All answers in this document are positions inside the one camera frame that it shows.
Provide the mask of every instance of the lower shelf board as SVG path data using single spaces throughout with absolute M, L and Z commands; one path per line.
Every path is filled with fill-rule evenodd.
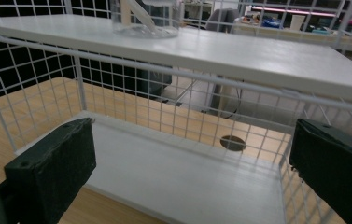
M 97 167 L 88 188 L 171 223 L 285 223 L 276 164 L 118 119 L 78 116 L 96 118 Z

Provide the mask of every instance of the wire rack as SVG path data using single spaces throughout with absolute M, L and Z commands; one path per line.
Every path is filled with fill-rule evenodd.
M 325 2 L 184 2 L 180 24 L 183 29 L 202 30 L 211 23 L 216 25 L 213 32 L 228 35 L 330 46 L 352 60 L 352 1 Z M 210 20 L 214 11 L 227 13 L 229 8 L 237 11 L 236 18 Z M 56 14 L 111 18 L 109 1 L 0 1 L 0 18 Z M 304 15 L 300 32 L 288 29 L 292 15 Z M 279 27 L 268 28 L 267 21 Z M 343 223 L 291 171 L 288 156 L 299 118 L 318 120 L 352 135 L 352 102 L 314 90 L 262 86 L 204 69 L 0 36 L 0 120 L 15 151 L 82 111 L 200 142 L 207 148 L 227 148 L 223 151 L 235 153 L 235 158 L 268 161 L 279 169 L 287 223 Z

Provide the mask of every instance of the white wire grid panel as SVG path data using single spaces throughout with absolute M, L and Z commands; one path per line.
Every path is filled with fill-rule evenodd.
M 103 1 L 99 6 L 95 1 L 88 2 L 2 1 L 0 17 L 75 13 L 110 18 L 109 2 Z M 240 17 L 245 16 L 247 7 L 255 8 L 263 16 L 280 12 L 280 24 L 287 23 L 288 14 L 303 12 L 303 31 L 317 13 L 343 13 L 341 22 L 338 17 L 329 16 L 329 29 L 337 31 L 332 35 L 266 28 L 262 23 L 251 26 L 236 21 L 211 22 L 231 25 L 225 32 L 239 35 L 251 35 L 252 29 L 258 37 L 330 45 L 352 60 L 352 1 L 347 8 L 342 6 L 344 1 L 336 1 L 338 7 L 323 6 L 320 1 L 309 1 L 311 6 L 296 2 L 190 3 L 190 7 L 198 7 L 199 17 L 186 18 L 184 22 L 189 26 L 198 24 L 197 27 L 207 23 L 202 20 L 204 4 L 212 5 L 209 14 L 228 7 L 235 7 Z M 240 155 L 279 166 L 287 223 L 343 223 L 297 173 L 291 172 L 288 156 L 296 119 L 318 120 L 352 135 L 352 107 L 343 106 L 338 99 L 331 99 L 337 104 L 323 105 L 322 98 L 313 92 L 305 95 L 308 98 L 303 98 L 303 94 L 285 94 L 276 87 L 257 89 L 248 82 L 219 78 L 205 71 L 141 63 L 26 40 L 0 41 L 0 120 L 15 150 L 83 110 L 214 147 L 223 147 L 220 140 L 225 135 L 237 136 L 246 142 Z

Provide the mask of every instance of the transparent plastic container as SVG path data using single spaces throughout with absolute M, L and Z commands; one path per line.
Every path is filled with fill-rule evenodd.
M 166 38 L 178 35 L 179 0 L 111 0 L 111 19 L 120 35 Z

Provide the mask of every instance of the pink light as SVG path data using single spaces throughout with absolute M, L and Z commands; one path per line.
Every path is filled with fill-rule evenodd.
M 257 10 L 265 10 L 265 11 L 278 11 L 278 12 L 289 12 L 289 13 L 294 13 L 294 14 L 303 14 L 303 15 L 315 15 L 315 16 L 325 16 L 325 17 L 335 17 L 335 14 L 332 13 L 322 13 L 322 12 L 309 12 L 309 11 L 300 11 L 300 10 L 292 10 L 292 9 L 281 9 L 281 8 L 274 8 L 274 7 L 253 7 L 252 9 L 257 9 Z

